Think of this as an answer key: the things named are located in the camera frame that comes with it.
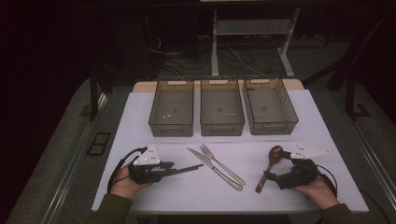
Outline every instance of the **spoon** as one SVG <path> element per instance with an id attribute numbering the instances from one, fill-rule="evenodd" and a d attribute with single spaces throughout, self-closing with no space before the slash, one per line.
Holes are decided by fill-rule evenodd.
<path id="1" fill-rule="evenodd" d="M 271 148 L 271 151 L 268 155 L 268 157 L 270 159 L 270 164 L 268 165 L 266 172 L 269 172 L 271 170 L 272 166 L 275 165 L 276 163 L 280 162 L 280 160 L 282 159 L 277 154 L 279 151 L 283 151 L 283 148 L 280 146 L 275 146 L 275 147 Z M 256 187 L 256 192 L 258 192 L 258 193 L 262 192 L 262 187 L 264 187 L 265 180 L 267 180 L 267 177 L 265 175 L 262 175 L 262 179 L 260 180 L 259 184 Z"/>

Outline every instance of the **butter knife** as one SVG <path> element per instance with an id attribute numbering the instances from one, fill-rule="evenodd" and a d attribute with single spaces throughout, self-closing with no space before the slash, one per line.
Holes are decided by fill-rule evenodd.
<path id="1" fill-rule="evenodd" d="M 239 185 L 238 183 L 234 182 L 233 180 L 231 180 L 227 175 L 225 175 L 224 173 L 222 173 L 220 170 L 218 170 L 218 168 L 216 168 L 212 162 L 210 161 L 210 159 L 208 159 L 206 156 L 202 155 L 201 153 L 195 151 L 194 149 L 191 149 L 189 147 L 187 147 L 187 149 L 194 154 L 194 156 L 196 156 L 199 160 L 201 160 L 205 165 L 207 165 L 210 169 L 212 169 L 216 174 L 218 174 L 221 178 L 223 178 L 228 184 L 230 184 L 233 188 L 237 189 L 237 190 L 242 190 L 243 187 L 241 185 Z"/>

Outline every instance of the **white tabletop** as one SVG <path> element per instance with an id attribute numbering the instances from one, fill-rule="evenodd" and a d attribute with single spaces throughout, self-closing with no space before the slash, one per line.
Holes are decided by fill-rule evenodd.
<path id="1" fill-rule="evenodd" d="M 203 166 L 196 171 L 165 177 L 141 190 L 134 198 L 131 209 L 137 214 L 290 214 L 316 211 L 317 208 L 301 193 L 290 189 L 281 190 L 273 181 L 266 181 L 262 193 L 255 192 L 262 171 L 268 165 L 269 150 L 280 145 L 284 150 L 292 151 L 295 146 L 301 145 L 332 151 L 332 154 L 314 158 L 313 161 L 335 175 L 341 203 L 346 203 L 352 212 L 367 212 L 367 205 L 310 92 L 298 90 L 288 93 L 299 118 L 292 134 L 251 135 L 246 119 L 242 136 L 237 137 L 201 136 L 200 94 L 195 94 L 194 99 L 193 137 L 153 137 L 149 127 L 149 112 L 154 93 L 130 93 L 92 210 L 98 209 L 106 194 L 107 181 L 117 163 L 133 149 L 155 144 L 160 159 L 172 161 L 174 167 L 180 169 L 201 164 L 186 147 L 200 151 L 199 146 L 206 144 L 219 161 L 247 182 L 242 191 L 233 189 L 207 166 Z M 138 154 L 131 156 L 127 162 Z M 282 175 L 288 173 L 291 166 L 291 161 L 283 159 L 271 172 Z"/>

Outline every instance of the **metal fork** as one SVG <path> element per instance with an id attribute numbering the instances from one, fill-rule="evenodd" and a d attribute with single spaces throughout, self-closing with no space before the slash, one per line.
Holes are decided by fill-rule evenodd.
<path id="1" fill-rule="evenodd" d="M 205 153 L 205 155 L 207 156 L 208 159 L 217 162 L 218 165 L 220 165 L 225 171 L 227 171 L 228 174 L 230 174 L 236 181 L 238 181 L 238 183 L 240 183 L 241 185 L 246 185 L 246 182 L 241 177 L 239 177 L 234 172 L 232 172 L 230 169 L 228 169 L 227 166 L 225 166 L 223 163 L 216 160 L 215 155 L 209 150 L 209 148 L 207 148 L 207 146 L 202 144 L 200 146 L 200 148 Z"/>

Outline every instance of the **hand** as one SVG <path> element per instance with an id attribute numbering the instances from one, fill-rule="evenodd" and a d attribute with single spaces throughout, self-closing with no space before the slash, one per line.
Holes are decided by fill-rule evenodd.
<path id="1" fill-rule="evenodd" d="M 326 181 L 317 175 L 314 182 L 308 185 L 291 188 L 308 197 L 318 208 L 326 209 L 339 204 Z"/>
<path id="2" fill-rule="evenodd" d="M 136 193 L 149 186 L 150 184 L 136 184 L 130 177 L 128 171 L 129 164 L 123 166 L 116 175 L 115 182 L 111 187 L 110 194 L 119 195 L 121 197 L 132 200 Z"/>

